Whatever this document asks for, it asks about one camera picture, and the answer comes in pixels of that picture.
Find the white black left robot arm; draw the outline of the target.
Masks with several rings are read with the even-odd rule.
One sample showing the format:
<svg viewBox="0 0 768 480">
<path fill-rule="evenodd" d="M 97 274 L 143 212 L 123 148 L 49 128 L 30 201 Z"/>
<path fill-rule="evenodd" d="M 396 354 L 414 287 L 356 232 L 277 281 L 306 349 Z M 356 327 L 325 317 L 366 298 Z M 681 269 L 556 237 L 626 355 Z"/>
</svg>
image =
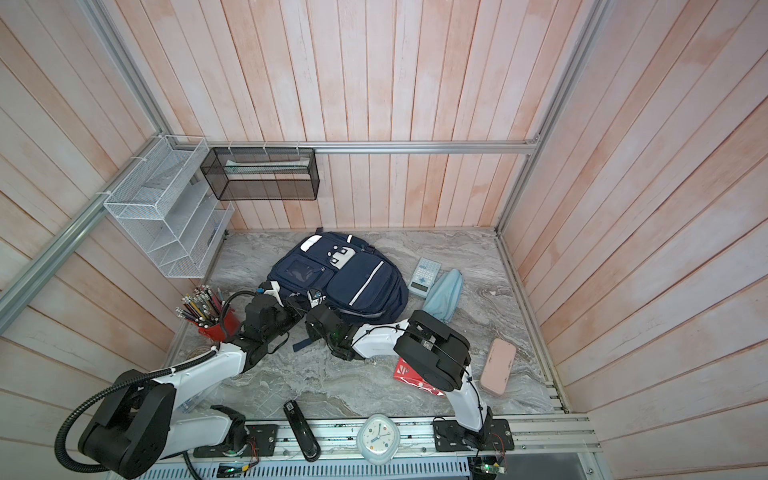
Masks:
<svg viewBox="0 0 768 480">
<path fill-rule="evenodd" d="M 206 389 L 255 367 L 270 343 L 307 313 L 309 300 L 274 290 L 247 291 L 246 319 L 224 341 L 183 363 L 141 373 L 129 370 L 76 407 L 54 441 L 54 455 L 78 473 L 113 471 L 134 479 L 156 461 L 219 446 L 235 456 L 256 449 L 243 414 L 224 405 L 202 413 L 181 406 Z"/>
</svg>

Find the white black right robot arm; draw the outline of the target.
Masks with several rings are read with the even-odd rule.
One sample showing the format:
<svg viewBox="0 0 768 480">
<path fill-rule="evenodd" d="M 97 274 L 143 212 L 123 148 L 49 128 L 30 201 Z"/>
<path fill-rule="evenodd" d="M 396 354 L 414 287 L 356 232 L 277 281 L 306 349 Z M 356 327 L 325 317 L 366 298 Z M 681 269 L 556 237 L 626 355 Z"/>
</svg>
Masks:
<svg viewBox="0 0 768 480">
<path fill-rule="evenodd" d="M 396 323 L 353 325 L 319 305 L 307 314 L 306 327 L 311 340 L 324 340 L 331 353 L 345 361 L 401 358 L 445 394 L 456 422 L 468 435 L 477 440 L 486 437 L 492 412 L 473 381 L 469 341 L 447 324 L 416 310 Z"/>
</svg>

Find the navy blue student backpack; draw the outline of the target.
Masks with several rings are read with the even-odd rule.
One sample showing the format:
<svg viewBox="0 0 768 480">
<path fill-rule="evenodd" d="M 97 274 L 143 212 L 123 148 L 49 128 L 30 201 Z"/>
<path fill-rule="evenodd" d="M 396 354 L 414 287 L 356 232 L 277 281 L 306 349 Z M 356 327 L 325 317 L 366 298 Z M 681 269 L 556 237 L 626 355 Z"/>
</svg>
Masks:
<svg viewBox="0 0 768 480">
<path fill-rule="evenodd" d="M 293 299 L 306 306 L 307 313 L 312 309 L 307 291 L 321 290 L 322 304 L 353 325 L 402 321 L 399 317 L 408 302 L 397 266 L 365 240 L 339 232 L 317 230 L 278 260 L 268 279 L 279 283 L 284 301 Z M 314 342 L 308 335 L 294 349 Z"/>
</svg>

